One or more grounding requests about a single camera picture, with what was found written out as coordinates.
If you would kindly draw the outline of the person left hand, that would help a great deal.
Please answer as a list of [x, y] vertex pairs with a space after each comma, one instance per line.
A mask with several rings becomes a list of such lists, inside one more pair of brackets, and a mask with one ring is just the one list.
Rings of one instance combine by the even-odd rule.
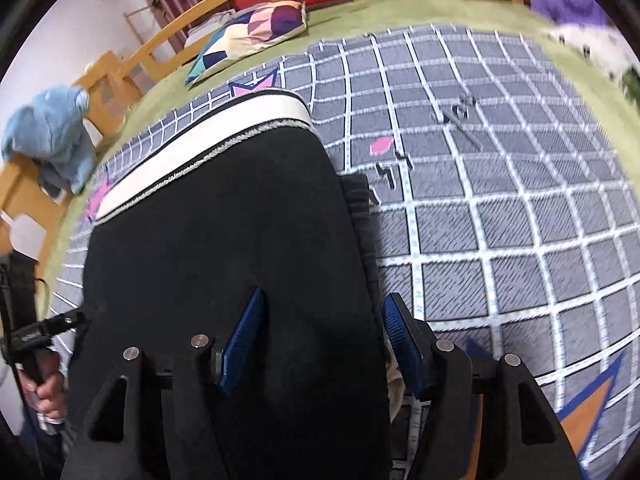
[[37, 363], [43, 382], [37, 384], [20, 367], [18, 377], [22, 390], [37, 413], [51, 420], [62, 420], [66, 415], [67, 393], [65, 377], [60, 371], [60, 356], [53, 350], [43, 350], [37, 356]]

